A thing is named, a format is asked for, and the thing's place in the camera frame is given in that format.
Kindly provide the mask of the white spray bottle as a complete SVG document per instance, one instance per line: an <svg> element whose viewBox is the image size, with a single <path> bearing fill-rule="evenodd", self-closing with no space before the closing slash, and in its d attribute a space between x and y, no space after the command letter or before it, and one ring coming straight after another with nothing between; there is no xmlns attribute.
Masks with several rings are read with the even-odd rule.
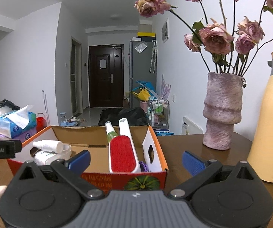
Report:
<svg viewBox="0 0 273 228"><path fill-rule="evenodd" d="M52 153L62 153L64 150L64 144L61 141L55 141L55 140L41 140L33 142L33 146L41 149L45 152L52 152Z"/></svg>

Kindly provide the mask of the green spray bottle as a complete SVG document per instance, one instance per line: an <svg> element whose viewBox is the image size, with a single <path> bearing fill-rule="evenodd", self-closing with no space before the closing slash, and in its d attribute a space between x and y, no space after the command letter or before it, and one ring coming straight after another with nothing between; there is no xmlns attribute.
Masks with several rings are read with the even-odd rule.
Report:
<svg viewBox="0 0 273 228"><path fill-rule="evenodd" d="M107 121L105 123L105 127L106 127L106 133L107 133L107 141L109 144L115 137L118 137L118 134L115 132L110 121Z"/></svg>

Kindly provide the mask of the red white lint brush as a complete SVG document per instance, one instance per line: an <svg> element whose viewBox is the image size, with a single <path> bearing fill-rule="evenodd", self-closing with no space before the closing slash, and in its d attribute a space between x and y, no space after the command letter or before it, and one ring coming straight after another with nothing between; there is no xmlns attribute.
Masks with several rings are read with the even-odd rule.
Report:
<svg viewBox="0 0 273 228"><path fill-rule="evenodd" d="M126 118L119 120L120 133L108 145L109 172L139 173L140 164Z"/></svg>

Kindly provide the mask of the purple plastic bottle cap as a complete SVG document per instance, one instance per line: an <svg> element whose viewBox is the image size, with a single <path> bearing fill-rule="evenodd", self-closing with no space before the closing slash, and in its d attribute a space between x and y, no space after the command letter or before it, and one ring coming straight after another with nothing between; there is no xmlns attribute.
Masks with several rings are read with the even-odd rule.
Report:
<svg viewBox="0 0 273 228"><path fill-rule="evenodd" d="M139 164L141 172L150 172L149 166L145 162L139 161Z"/></svg>

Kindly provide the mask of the blue tissue pack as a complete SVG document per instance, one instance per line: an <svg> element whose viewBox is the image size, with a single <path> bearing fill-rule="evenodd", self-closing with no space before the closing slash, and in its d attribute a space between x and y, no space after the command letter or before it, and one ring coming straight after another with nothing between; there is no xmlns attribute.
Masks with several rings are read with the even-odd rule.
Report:
<svg viewBox="0 0 273 228"><path fill-rule="evenodd" d="M0 116L0 134L13 139L37 126L37 116L31 112L32 105Z"/></svg>

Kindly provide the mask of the purple tissue pack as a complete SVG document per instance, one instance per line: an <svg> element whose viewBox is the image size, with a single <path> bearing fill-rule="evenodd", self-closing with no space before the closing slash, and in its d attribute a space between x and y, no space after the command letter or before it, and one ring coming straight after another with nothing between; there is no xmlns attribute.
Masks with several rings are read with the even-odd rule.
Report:
<svg viewBox="0 0 273 228"><path fill-rule="evenodd" d="M24 142L24 141L28 140L30 137L32 137L33 135L35 135L36 133L37 133L37 129L36 129L36 127L34 127L26 132L23 132L22 134L20 134L19 136L16 136L13 139L0 134L0 140L2 140L2 141L18 140L18 141Z"/></svg>

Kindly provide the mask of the white jar in box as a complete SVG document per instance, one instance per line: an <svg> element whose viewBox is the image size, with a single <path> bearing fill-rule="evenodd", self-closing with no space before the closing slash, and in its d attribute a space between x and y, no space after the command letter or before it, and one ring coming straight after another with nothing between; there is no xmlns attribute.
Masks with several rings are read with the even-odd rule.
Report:
<svg viewBox="0 0 273 228"><path fill-rule="evenodd" d="M71 145L64 144L64 150L62 153L54 153L47 151L38 151L34 155L34 160L37 165L50 165L53 161L57 159L69 160L71 158Z"/></svg>

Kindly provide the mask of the red cardboard pumpkin box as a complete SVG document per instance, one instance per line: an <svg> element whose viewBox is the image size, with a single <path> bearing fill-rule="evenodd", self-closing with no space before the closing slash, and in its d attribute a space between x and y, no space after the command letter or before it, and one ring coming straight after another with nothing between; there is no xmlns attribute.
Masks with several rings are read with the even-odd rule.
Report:
<svg viewBox="0 0 273 228"><path fill-rule="evenodd" d="M72 155L76 155L82 150L90 152L90 165L81 177L104 192L112 189L164 189L168 166L153 128L151 126L132 126L130 131L137 157L148 165L148 172L109 172L108 141L106 129L103 126L49 126L23 142L21 152L17 153L14 159L8 159L7 162L12 174L16 174L25 161L33 160L30 151L35 141L56 140L71 145Z"/></svg>

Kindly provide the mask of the black item on stack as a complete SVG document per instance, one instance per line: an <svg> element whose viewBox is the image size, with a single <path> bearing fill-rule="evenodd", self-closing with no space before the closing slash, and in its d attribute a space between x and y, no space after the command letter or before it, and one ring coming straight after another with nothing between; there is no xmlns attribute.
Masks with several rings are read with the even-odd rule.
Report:
<svg viewBox="0 0 273 228"><path fill-rule="evenodd" d="M0 110L2 108L7 108L10 111L15 111L15 110L19 110L20 107L15 105L13 102L7 100L7 99L3 99L2 101L0 101Z"/></svg>

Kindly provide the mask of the pink textured ceramic vase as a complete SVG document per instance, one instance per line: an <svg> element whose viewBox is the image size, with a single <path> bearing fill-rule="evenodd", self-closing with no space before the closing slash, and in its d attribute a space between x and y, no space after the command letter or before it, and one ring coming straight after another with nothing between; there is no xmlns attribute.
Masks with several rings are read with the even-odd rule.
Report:
<svg viewBox="0 0 273 228"><path fill-rule="evenodd" d="M203 116L207 119L203 144L215 150L230 149L234 125L241 119L243 78L210 72Z"/></svg>

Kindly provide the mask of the dark wooden door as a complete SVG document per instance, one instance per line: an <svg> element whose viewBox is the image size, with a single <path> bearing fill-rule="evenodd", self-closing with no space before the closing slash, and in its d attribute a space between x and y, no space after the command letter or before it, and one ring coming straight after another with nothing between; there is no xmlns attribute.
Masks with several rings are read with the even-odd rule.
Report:
<svg viewBox="0 0 273 228"><path fill-rule="evenodd" d="M89 47L89 106L121 107L124 96L124 46Z"/></svg>

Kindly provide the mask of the grey refrigerator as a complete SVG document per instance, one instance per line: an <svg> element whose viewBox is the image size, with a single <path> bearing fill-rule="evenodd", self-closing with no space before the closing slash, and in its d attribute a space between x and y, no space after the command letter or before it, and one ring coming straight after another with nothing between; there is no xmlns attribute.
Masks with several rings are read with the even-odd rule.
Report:
<svg viewBox="0 0 273 228"><path fill-rule="evenodd" d="M129 46L129 98L130 108L137 108L140 106L140 101L136 98L132 92L140 84L137 81L150 82L154 89L156 88L156 73L151 72L150 66L152 62L152 49L154 47L153 42L146 41L130 41Z"/></svg>

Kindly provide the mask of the dried pink rose bouquet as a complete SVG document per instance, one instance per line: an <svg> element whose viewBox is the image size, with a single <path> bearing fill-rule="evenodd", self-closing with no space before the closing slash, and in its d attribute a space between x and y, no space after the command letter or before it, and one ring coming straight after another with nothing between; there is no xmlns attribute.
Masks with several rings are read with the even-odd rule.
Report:
<svg viewBox="0 0 273 228"><path fill-rule="evenodd" d="M202 48L211 54L217 74L229 74L230 70L232 70L232 74L243 77L254 61L258 51L265 44L273 41L269 40L259 47L265 36L261 27L262 14L268 11L273 15L273 0L264 0L260 11L259 22L256 20L251 21L247 17L244 17L244 19L237 24L236 3L239 0L233 0L233 28L231 32L227 30L227 18L225 17L222 0L218 0L218 2L223 21L217 22L211 18L211 23L209 23L203 0L185 1L199 3L204 14L204 17L194 22L192 26L175 12L174 9L178 7L171 5L166 0L137 0L134 4L134 8L136 8L140 16L147 18L157 14L164 14L166 11L175 15L175 17L182 21L191 31L191 34L184 35L185 45L189 51L200 53L209 72L208 64L202 55ZM254 48L256 48L256 52L250 60L250 63L248 63L249 53ZM234 52L237 53L235 63L232 62Z"/></svg>

